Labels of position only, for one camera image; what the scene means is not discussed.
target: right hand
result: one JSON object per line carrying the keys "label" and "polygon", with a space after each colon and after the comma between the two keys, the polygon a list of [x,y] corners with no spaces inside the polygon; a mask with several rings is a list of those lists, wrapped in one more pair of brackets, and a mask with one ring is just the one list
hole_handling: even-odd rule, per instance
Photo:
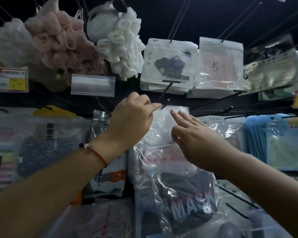
{"label": "right hand", "polygon": [[173,110],[171,115],[178,124],[173,127],[171,136],[185,158],[201,169],[223,176],[230,160],[240,155],[241,151],[197,118]]}

